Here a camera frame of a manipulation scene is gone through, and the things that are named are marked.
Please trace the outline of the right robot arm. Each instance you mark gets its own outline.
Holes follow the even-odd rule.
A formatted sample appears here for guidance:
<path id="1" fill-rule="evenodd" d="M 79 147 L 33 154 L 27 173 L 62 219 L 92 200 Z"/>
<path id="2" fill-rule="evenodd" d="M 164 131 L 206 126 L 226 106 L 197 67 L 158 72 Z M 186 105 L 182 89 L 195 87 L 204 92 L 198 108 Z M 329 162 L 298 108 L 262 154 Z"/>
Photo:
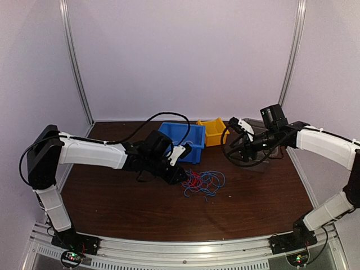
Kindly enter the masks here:
<path id="1" fill-rule="evenodd" d="M 232 129 L 237 138 L 222 149 L 224 156 L 237 167 L 251 168 L 269 159 L 277 147 L 291 147 L 317 154 L 348 171 L 348 183 L 336 195 L 299 218 L 293 225 L 288 242 L 302 247 L 313 232 L 327 223 L 359 208 L 359 141 L 347 139 L 303 121 L 289 123 L 281 105 L 261 109 L 265 131 L 255 134 L 250 124 L 230 118 L 225 130 Z"/>

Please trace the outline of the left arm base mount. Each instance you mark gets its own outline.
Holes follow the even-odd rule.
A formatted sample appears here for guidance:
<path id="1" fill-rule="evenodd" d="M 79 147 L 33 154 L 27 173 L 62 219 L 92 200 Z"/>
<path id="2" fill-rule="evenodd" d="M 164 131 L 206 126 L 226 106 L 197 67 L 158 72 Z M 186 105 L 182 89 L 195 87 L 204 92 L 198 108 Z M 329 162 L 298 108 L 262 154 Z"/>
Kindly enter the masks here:
<path id="1" fill-rule="evenodd" d="M 51 223 L 53 229 L 51 244 L 83 255 L 97 255 L 100 238 L 78 233 L 72 221 L 70 221 L 70 225 L 69 229 L 58 231 Z"/>

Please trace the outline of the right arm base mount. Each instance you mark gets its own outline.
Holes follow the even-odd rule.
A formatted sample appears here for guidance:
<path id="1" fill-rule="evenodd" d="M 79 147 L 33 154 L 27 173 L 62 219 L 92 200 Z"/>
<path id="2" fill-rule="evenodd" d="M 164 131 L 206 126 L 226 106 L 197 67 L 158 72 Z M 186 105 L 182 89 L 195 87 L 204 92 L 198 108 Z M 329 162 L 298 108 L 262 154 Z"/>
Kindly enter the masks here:
<path id="1" fill-rule="evenodd" d="M 283 235 L 274 234 L 268 239 L 273 254 L 304 249 L 317 243 L 314 231 L 307 229 L 303 219 L 296 220 L 292 228 L 292 232 Z"/>

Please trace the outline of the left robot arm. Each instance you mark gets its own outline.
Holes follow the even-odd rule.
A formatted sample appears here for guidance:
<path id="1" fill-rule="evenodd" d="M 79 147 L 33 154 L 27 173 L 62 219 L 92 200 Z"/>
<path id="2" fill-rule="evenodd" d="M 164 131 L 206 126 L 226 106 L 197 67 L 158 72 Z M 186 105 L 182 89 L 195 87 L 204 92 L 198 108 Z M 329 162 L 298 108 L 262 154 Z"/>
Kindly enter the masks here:
<path id="1" fill-rule="evenodd" d="M 37 195 L 60 242 L 69 250 L 75 250 L 81 238 L 57 188 L 58 165 L 82 164 L 139 174 L 148 172 L 174 185 L 187 179 L 178 160 L 191 150 L 187 143 L 175 146 L 158 130 L 153 130 L 143 141 L 130 143 L 72 136 L 60 132 L 55 125 L 48 125 L 21 155 L 19 162 L 26 162 L 27 175 L 20 177 Z"/>

